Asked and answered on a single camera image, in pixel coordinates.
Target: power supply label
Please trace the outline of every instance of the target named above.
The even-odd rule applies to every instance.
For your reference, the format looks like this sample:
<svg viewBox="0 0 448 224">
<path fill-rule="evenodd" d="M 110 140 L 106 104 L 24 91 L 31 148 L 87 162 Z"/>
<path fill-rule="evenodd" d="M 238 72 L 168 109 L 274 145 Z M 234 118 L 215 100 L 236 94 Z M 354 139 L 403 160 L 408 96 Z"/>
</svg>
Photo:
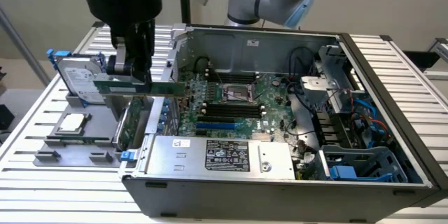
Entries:
<svg viewBox="0 0 448 224">
<path fill-rule="evenodd" d="M 251 172 L 248 142 L 207 140 L 206 169 Z"/>
</svg>

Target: motherboard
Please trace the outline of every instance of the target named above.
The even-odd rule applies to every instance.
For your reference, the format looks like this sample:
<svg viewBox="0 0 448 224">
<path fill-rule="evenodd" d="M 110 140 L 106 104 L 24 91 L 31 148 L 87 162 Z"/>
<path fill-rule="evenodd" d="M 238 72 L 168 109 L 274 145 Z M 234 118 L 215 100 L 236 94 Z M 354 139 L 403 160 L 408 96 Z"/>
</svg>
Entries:
<svg viewBox="0 0 448 224">
<path fill-rule="evenodd" d="M 288 141 L 295 119 L 290 81 L 278 74 L 180 74 L 187 94 L 179 100 L 179 136 Z"/>
</svg>

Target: metal rail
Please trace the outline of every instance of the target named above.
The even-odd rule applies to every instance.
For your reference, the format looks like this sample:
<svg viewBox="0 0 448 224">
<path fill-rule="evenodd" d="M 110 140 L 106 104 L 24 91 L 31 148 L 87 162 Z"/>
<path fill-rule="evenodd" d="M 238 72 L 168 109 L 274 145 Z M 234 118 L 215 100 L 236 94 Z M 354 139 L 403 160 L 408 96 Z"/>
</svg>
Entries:
<svg viewBox="0 0 448 224">
<path fill-rule="evenodd" d="M 159 62 L 155 63 L 154 69 L 160 69 L 166 64 L 164 60 L 168 57 L 168 49 L 171 47 L 170 32 L 170 27 L 158 26 L 155 58 Z M 362 38 L 376 39 L 378 37 L 354 36 L 354 38 L 360 42 Z M 108 28 L 94 28 L 76 51 L 88 54 L 96 54 L 102 51 L 106 55 L 111 55 L 114 53 L 114 48 L 110 45 Z M 367 58 L 380 59 L 382 55 L 367 54 Z M 383 55 L 383 59 L 394 60 L 392 62 L 395 63 L 400 62 L 391 54 Z M 394 81 L 394 78 L 398 77 L 380 75 L 382 80 Z M 412 76 L 410 76 L 408 79 L 402 78 L 400 82 L 394 83 L 394 85 L 407 86 L 410 83 L 418 84 L 418 78 Z M 404 98 L 404 96 L 399 95 L 400 92 L 398 90 L 392 91 L 392 93 L 395 94 L 394 97 Z M 130 224 L 170 222 L 198 223 L 196 220 L 156 220 L 144 216 L 122 184 L 118 168 L 36 167 L 34 165 L 34 154 L 42 148 L 44 144 L 44 136 L 50 134 L 54 124 L 58 122 L 62 112 L 67 107 L 66 95 L 67 87 L 64 86 L 60 77 L 56 76 L 11 134 L 7 143 L 0 147 L 0 222 Z M 420 95 L 427 94 L 418 93 L 416 95 L 415 98 L 422 99 Z M 426 99 L 432 99 L 432 101 L 438 100 L 428 96 L 426 96 Z M 403 101 L 403 99 L 399 99 L 400 103 L 419 103 L 419 101 L 420 100 Z M 402 106 L 403 108 L 418 108 L 416 106 L 408 106 L 407 104 Z M 422 111 L 407 113 L 424 114 Z M 412 121 L 414 118 L 418 118 L 416 122 L 422 124 L 419 117 L 410 118 Z M 448 160 L 448 151 L 443 151 L 440 157 L 444 158 L 444 160 Z M 407 208 L 379 223 L 446 224 L 447 220 L 448 199 L 440 201 L 430 208 Z M 242 223 L 244 221 L 202 221 L 202 223 L 211 222 Z"/>
</svg>

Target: green circuit board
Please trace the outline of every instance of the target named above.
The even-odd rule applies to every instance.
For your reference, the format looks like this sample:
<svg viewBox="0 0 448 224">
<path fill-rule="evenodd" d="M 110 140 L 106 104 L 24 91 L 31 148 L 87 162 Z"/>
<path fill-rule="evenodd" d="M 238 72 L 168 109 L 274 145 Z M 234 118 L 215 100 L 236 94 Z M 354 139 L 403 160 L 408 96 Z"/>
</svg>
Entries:
<svg viewBox="0 0 448 224">
<path fill-rule="evenodd" d="M 180 81 L 188 83 L 190 88 L 184 98 L 179 101 L 179 136 L 196 136 L 196 130 L 207 130 L 207 135 L 202 136 L 284 141 L 286 132 L 280 130 L 280 121 L 283 120 L 287 125 L 294 119 L 294 114 L 291 106 L 287 105 L 287 84 L 282 83 L 282 78 L 274 74 L 263 74 L 254 84 L 234 84 L 208 82 L 206 78 L 191 72 L 182 73 Z M 272 85 L 272 81 L 280 83 L 278 87 Z M 223 94 L 230 88 L 251 90 L 250 99 L 243 101 L 231 96 L 226 98 Z M 235 130 L 196 129 L 198 118 L 204 116 L 202 108 L 206 100 L 208 104 L 264 106 L 266 114 L 262 118 L 235 117 Z"/>
</svg>

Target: wall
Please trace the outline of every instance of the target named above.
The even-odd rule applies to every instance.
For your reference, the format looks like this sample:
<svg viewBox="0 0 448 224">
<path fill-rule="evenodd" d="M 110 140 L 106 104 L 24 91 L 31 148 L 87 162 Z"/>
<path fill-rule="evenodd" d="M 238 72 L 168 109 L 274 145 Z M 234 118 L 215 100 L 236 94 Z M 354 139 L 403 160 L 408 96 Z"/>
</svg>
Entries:
<svg viewBox="0 0 448 224">
<path fill-rule="evenodd" d="M 316 0 L 302 28 L 388 34 L 402 48 L 424 50 L 435 37 L 448 37 L 444 3 L 446 0 Z M 75 49 L 95 21 L 86 0 L 0 0 L 0 4 L 40 59 L 50 47 Z M 227 17 L 227 0 L 210 0 L 206 7 L 194 5 L 192 9 L 195 23 L 220 25 Z M 164 0 L 156 22 L 180 22 L 179 0 Z M 0 40 L 0 57 L 22 58 L 2 30 Z"/>
</svg>

